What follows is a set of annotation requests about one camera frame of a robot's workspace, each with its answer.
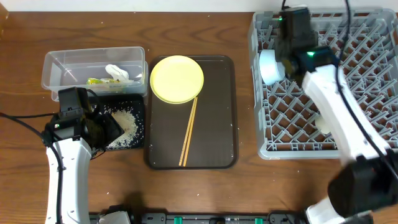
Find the clear plastic container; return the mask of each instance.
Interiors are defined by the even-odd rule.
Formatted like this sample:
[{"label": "clear plastic container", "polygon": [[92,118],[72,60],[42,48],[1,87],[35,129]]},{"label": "clear plastic container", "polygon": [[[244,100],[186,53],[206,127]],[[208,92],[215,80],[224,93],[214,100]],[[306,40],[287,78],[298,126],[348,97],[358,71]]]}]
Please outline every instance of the clear plastic container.
[{"label": "clear plastic container", "polygon": [[[88,78],[112,78],[105,66],[117,65],[129,73],[131,83],[87,85]],[[139,93],[146,95],[148,86],[145,51],[142,47],[63,50],[45,56],[42,87],[52,91],[58,101],[58,91],[73,86],[93,90],[97,95]]]}]

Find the white wall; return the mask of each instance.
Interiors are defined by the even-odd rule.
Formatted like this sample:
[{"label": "white wall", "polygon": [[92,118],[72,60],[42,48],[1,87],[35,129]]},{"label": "white wall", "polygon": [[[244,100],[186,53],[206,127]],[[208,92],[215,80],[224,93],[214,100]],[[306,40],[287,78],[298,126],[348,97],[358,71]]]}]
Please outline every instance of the white wall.
[{"label": "white wall", "polygon": [[[276,11],[282,0],[0,0],[8,11]],[[349,0],[352,7],[385,7],[398,11],[398,0]],[[344,7],[343,0],[287,0],[287,5]]]}]

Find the dark brown tray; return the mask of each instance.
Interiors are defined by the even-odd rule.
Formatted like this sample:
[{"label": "dark brown tray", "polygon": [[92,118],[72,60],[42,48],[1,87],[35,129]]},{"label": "dark brown tray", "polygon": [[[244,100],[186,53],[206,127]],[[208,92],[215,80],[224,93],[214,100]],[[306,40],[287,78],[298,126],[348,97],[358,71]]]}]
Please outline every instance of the dark brown tray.
[{"label": "dark brown tray", "polygon": [[[153,67],[167,56],[155,58]],[[192,101],[172,105],[149,88],[145,160],[153,169],[225,169],[238,159],[238,124],[233,61],[226,56],[187,56],[203,70],[187,166],[179,166]]]}]

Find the dish rack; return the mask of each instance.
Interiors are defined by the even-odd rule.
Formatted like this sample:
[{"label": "dish rack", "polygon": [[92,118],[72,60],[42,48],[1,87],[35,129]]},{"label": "dish rack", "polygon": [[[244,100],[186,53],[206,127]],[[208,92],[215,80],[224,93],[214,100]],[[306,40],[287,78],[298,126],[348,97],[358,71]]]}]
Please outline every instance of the dish rack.
[{"label": "dish rack", "polygon": [[[311,23],[319,45],[336,55],[346,33],[346,9],[314,9]],[[346,80],[369,122],[398,148],[398,19],[390,9],[351,11],[348,47],[343,56]],[[254,85],[254,122],[258,154],[263,159],[335,159],[333,137],[315,126],[320,116],[313,101],[295,82],[262,82],[259,54],[273,49],[279,16],[256,12],[248,34]]]}]

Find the plastic bin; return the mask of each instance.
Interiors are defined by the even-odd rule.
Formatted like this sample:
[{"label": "plastic bin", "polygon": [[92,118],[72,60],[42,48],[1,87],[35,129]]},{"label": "plastic bin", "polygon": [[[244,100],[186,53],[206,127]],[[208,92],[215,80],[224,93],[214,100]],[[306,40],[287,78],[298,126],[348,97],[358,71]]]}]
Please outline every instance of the plastic bin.
[{"label": "plastic bin", "polygon": [[[112,78],[105,70],[108,64],[127,71],[134,82],[86,84],[88,78]],[[51,90],[52,99],[58,101],[58,91],[72,86],[91,89],[97,95],[139,93],[144,96],[148,86],[145,51],[142,47],[113,47],[47,53],[42,87]]]},{"label": "plastic bin", "polygon": [[[310,9],[320,45],[335,54],[345,35],[346,9]],[[390,9],[351,10],[349,44],[340,63],[348,85],[369,122],[393,149],[398,148],[398,19]],[[333,136],[314,120],[318,108],[295,82],[263,84],[259,53],[273,49],[277,12],[256,12],[248,34],[254,85],[254,122],[258,154],[263,159],[334,159]]]}]

